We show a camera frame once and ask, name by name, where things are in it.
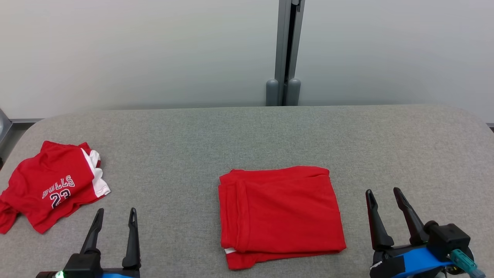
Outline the red white jersey shirt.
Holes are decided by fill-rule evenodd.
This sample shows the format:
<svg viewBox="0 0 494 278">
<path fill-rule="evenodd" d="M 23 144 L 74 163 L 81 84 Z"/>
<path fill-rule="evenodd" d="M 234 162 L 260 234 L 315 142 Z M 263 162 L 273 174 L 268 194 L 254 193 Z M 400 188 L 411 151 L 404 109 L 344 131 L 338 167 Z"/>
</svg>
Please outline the red white jersey shirt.
<svg viewBox="0 0 494 278">
<path fill-rule="evenodd" d="M 233 169 L 219 181 L 220 244 L 230 270 L 346 249 L 328 169 Z"/>
</svg>

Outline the grey partition post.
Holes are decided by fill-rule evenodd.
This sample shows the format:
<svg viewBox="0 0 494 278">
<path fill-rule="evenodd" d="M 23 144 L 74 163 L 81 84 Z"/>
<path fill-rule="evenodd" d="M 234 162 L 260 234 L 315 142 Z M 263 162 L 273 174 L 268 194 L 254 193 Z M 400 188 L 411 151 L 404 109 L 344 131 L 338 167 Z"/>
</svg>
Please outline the grey partition post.
<svg viewBox="0 0 494 278">
<path fill-rule="evenodd" d="M 286 88 L 295 77 L 306 0 L 279 0 L 274 78 L 279 82 L 279 106 L 286 106 Z"/>
</svg>

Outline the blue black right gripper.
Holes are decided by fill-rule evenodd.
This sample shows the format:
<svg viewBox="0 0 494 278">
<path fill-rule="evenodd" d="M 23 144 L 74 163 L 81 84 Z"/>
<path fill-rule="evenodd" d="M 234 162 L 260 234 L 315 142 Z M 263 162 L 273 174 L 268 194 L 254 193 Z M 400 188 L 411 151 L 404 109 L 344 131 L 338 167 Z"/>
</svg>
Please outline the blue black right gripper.
<svg viewBox="0 0 494 278">
<path fill-rule="evenodd" d="M 393 247 L 394 241 L 386 232 L 378 213 L 378 204 L 372 190 L 365 192 L 369 231 L 374 250 L 370 278 L 444 278 L 446 268 L 452 265 L 453 248 L 423 245 L 429 240 L 424 224 L 400 188 L 393 188 L 399 209 L 409 230 L 411 245 Z"/>
</svg>

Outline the red Bulls 23 shorts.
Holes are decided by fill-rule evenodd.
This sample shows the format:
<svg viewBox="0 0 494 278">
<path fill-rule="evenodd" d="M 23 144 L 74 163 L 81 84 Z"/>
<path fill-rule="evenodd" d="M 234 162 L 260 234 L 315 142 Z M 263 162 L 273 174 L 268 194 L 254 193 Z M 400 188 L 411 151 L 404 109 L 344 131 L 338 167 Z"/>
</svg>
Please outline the red Bulls 23 shorts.
<svg viewBox="0 0 494 278">
<path fill-rule="evenodd" d="M 19 214 L 39 234 L 82 205 L 92 204 L 111 190 L 103 179 L 100 154 L 80 145 L 44 141 L 40 152 L 23 160 L 0 194 L 0 234 L 6 234 Z"/>
</svg>

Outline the grey cylindrical post foot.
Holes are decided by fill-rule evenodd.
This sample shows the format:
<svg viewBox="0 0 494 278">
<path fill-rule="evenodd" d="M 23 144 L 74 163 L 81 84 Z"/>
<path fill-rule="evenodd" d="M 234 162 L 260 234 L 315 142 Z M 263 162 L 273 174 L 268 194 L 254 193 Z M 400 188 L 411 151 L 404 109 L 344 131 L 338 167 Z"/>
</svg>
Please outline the grey cylindrical post foot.
<svg viewBox="0 0 494 278">
<path fill-rule="evenodd" d="M 265 93 L 266 106 L 279 105 L 279 82 L 276 79 L 270 79 L 266 82 Z"/>
<path fill-rule="evenodd" d="M 292 78 L 288 81 L 286 88 L 286 106 L 298 106 L 300 89 L 301 81 L 299 79 Z"/>
</svg>

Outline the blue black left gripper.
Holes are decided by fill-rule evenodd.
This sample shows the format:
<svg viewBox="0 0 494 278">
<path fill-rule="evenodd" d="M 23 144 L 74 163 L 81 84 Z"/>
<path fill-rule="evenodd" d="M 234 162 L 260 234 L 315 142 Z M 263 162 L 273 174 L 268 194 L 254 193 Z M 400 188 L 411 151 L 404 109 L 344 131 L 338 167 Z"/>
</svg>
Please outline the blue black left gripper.
<svg viewBox="0 0 494 278">
<path fill-rule="evenodd" d="M 80 254 L 101 254 L 96 247 L 99 232 L 102 229 L 104 217 L 104 208 L 99 208 L 91 227 L 85 238 Z M 123 268 L 105 268 L 101 278 L 140 278 L 141 257 L 140 243 L 138 234 L 137 210 L 132 207 L 129 213 L 129 236 L 127 240 L 127 248 L 125 257 L 122 259 Z"/>
</svg>

